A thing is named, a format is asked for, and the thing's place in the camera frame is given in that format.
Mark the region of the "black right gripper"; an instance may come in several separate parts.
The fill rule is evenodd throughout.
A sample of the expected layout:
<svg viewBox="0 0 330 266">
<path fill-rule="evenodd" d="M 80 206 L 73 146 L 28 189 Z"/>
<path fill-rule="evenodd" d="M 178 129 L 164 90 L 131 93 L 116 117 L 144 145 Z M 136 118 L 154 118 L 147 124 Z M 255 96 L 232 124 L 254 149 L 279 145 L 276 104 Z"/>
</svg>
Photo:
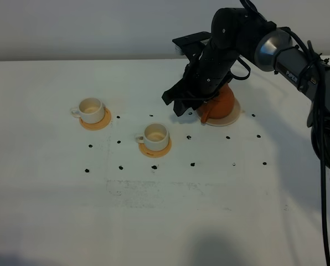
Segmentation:
<svg viewBox="0 0 330 266">
<path fill-rule="evenodd" d="M 189 59 L 189 64 L 181 80 L 163 93 L 162 100 L 166 105 L 174 101 L 174 113 L 182 116 L 214 95 L 239 53 L 231 48 L 220 49 L 208 32 L 186 35 L 172 42 Z"/>
</svg>

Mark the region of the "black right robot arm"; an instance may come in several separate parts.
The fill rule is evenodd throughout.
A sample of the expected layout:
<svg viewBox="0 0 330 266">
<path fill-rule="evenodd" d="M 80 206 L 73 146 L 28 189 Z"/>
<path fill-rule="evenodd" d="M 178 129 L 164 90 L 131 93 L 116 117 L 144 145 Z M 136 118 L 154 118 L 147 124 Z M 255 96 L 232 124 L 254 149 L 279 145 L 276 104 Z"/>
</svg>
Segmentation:
<svg viewBox="0 0 330 266">
<path fill-rule="evenodd" d="M 181 80 L 162 95 L 176 115 L 218 96 L 220 87 L 234 79 L 230 69 L 235 62 L 253 64 L 281 74 L 311 100 L 307 126 L 312 146 L 330 169 L 330 65 L 311 43 L 266 20 L 249 1 L 243 1 L 242 8 L 219 9 L 210 32 L 179 37 L 173 43 L 189 59 Z"/>
</svg>

